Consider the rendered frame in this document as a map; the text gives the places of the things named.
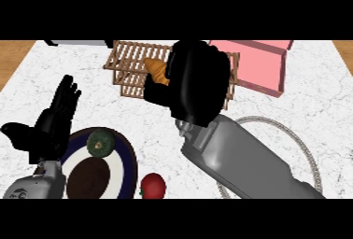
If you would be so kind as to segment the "green avocado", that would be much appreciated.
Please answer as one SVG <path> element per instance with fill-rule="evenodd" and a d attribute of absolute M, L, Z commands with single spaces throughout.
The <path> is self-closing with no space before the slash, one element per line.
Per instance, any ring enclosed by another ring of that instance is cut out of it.
<path fill-rule="evenodd" d="M 115 138 L 109 130 L 97 129 L 91 132 L 87 139 L 87 150 L 96 158 L 111 155 L 115 147 Z"/>

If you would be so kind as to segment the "round white placemat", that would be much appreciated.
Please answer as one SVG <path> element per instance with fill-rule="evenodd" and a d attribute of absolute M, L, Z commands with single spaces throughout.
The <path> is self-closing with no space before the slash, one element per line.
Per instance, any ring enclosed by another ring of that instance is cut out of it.
<path fill-rule="evenodd" d="M 320 176 L 319 167 L 317 167 L 311 152 L 310 152 L 306 144 L 303 143 L 300 137 L 289 130 L 289 128 L 286 126 L 283 126 L 273 119 L 267 119 L 266 117 L 258 117 L 258 116 L 248 116 L 248 117 L 242 117 L 242 118 L 236 119 L 236 123 L 239 123 L 239 124 L 244 124 L 246 122 L 261 122 L 261 123 L 266 123 L 266 124 L 275 126 L 292 138 L 292 140 L 295 141 L 295 143 L 297 143 L 297 145 L 301 149 L 301 152 L 306 156 L 306 159 L 307 159 L 307 162 L 309 162 L 309 165 L 310 165 L 313 181 L 314 181 L 314 190 L 322 194 L 322 176 Z M 221 199 L 232 199 L 230 196 L 229 196 L 226 187 L 218 182 L 217 182 L 217 187 L 218 187 L 218 193 L 220 193 Z"/>

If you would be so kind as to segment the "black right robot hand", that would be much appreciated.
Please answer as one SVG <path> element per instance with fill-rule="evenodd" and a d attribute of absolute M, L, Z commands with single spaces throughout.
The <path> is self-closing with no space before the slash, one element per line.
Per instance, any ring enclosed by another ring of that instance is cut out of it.
<path fill-rule="evenodd" d="M 168 56 L 164 77 L 167 85 L 153 83 L 148 74 L 143 99 L 167 106 L 171 117 L 208 127 L 223 108 L 230 62 L 227 55 L 201 40 L 179 40 Z"/>

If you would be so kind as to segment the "red tomato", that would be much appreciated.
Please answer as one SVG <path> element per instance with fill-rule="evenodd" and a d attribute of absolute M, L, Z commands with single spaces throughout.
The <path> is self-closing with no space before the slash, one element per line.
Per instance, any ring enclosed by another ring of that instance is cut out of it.
<path fill-rule="evenodd" d="M 148 174 L 140 181 L 140 195 L 143 199 L 162 199 L 165 182 L 159 174 Z"/>

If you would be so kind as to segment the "grey appliance with black edge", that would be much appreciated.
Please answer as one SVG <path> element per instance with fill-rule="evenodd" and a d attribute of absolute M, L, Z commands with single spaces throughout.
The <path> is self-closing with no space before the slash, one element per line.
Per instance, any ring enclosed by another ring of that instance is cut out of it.
<path fill-rule="evenodd" d="M 112 40 L 44 40 L 49 46 L 59 45 L 84 45 L 84 46 L 105 46 L 108 49 L 114 48 Z"/>

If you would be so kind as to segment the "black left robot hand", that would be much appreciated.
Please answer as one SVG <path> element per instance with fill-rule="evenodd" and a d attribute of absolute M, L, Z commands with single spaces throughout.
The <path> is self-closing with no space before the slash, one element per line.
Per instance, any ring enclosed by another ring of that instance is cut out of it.
<path fill-rule="evenodd" d="M 1 133 L 7 136 L 15 149 L 29 153 L 29 164 L 57 161 L 68 148 L 72 116 L 81 90 L 65 75 L 52 99 L 52 105 L 38 116 L 34 126 L 7 122 Z"/>

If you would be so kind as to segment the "wooden slatted tiered shelf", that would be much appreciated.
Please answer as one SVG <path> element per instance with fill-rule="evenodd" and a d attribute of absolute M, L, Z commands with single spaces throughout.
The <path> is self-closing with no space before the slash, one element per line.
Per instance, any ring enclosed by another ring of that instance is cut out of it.
<path fill-rule="evenodd" d="M 146 58 L 159 59 L 167 64 L 171 52 L 173 46 L 164 44 L 122 40 L 114 42 L 112 53 L 103 68 L 114 71 L 114 85 L 119 85 L 121 96 L 143 99 L 143 86 L 149 74 L 143 60 Z M 239 55 L 236 53 L 224 53 L 229 62 L 235 62 Z M 230 66 L 229 87 L 221 109 L 227 108 L 229 100 L 233 98 L 235 73 L 236 69 Z"/>

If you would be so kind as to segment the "white plate with navy rim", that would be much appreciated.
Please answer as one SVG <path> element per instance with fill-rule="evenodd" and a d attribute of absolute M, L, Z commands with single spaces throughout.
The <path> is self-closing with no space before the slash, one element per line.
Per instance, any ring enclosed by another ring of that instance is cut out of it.
<path fill-rule="evenodd" d="M 112 131 L 115 146 L 111 155 L 96 158 L 87 150 L 87 140 L 97 127 L 71 135 L 60 159 L 66 176 L 63 199 L 133 199 L 137 164 L 134 149 L 121 133 Z"/>

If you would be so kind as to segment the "pink open box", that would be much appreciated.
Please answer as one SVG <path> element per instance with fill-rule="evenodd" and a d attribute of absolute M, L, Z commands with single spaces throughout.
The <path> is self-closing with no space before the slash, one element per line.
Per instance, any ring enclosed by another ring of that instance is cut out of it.
<path fill-rule="evenodd" d="M 286 51 L 292 40 L 211 40 L 218 51 L 238 53 L 238 85 L 273 97 L 283 93 Z"/>

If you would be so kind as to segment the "golden brown croissant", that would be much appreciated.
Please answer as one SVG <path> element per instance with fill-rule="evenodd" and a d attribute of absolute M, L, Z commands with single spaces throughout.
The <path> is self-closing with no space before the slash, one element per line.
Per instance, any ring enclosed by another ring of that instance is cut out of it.
<path fill-rule="evenodd" d="M 152 75 L 153 83 L 167 85 L 170 83 L 170 79 L 165 77 L 165 68 L 167 68 L 165 62 L 162 62 L 159 59 L 150 58 L 146 58 L 143 62 L 146 70 Z"/>

